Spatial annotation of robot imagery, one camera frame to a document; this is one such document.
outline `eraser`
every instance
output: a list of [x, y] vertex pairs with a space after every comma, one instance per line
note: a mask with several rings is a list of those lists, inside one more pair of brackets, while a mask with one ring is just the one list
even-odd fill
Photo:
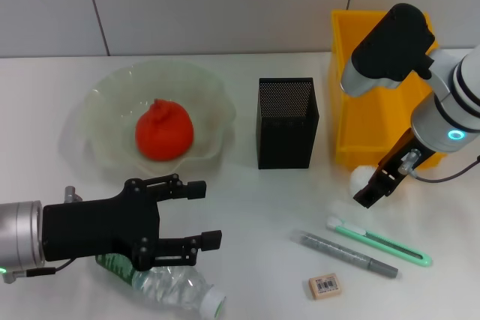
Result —
[[310, 290], [315, 300], [330, 298], [342, 292], [337, 275], [329, 274], [321, 277], [312, 277], [308, 280]]

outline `marker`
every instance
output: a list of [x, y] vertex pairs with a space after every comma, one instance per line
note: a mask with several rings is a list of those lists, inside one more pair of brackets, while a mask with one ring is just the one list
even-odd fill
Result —
[[327, 228], [372, 247], [376, 247], [377, 249], [395, 255], [403, 260], [412, 262], [413, 264], [425, 267], [432, 265], [432, 258], [427, 254], [373, 232], [368, 232], [357, 225], [347, 223], [337, 217], [328, 218]]
[[360, 268], [373, 271], [374, 273], [378, 273], [385, 277], [391, 277], [394, 279], [398, 275], [397, 268], [372, 259], [370, 256], [357, 253], [347, 247], [332, 243], [331, 241], [325, 240], [319, 236], [311, 234], [310, 232], [296, 231], [294, 232], [292, 239], [301, 245], [305, 245], [306, 247], [310, 247], [311, 249], [344, 260], [345, 262], [349, 262], [350, 264], [357, 265]]

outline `bottle label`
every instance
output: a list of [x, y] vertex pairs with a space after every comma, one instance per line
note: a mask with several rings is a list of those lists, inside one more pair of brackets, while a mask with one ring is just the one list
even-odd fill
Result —
[[120, 254], [105, 254], [95, 256], [95, 261], [102, 268], [114, 273], [117, 277], [125, 281], [128, 285], [132, 285], [135, 268], [126, 256]]

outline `red tomato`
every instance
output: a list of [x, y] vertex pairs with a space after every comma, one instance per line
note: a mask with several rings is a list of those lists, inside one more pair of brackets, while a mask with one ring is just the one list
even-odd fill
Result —
[[135, 141], [147, 158], [172, 160], [194, 142], [194, 126], [181, 105], [156, 99], [136, 123]]

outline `crushed plastic bottle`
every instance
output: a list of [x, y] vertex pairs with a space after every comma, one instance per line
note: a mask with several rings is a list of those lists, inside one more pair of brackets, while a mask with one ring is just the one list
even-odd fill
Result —
[[197, 311], [203, 320], [215, 320], [225, 295], [209, 285], [191, 266], [164, 266], [136, 271], [130, 260], [119, 254], [95, 256], [96, 262], [113, 272], [146, 298], [168, 307]]

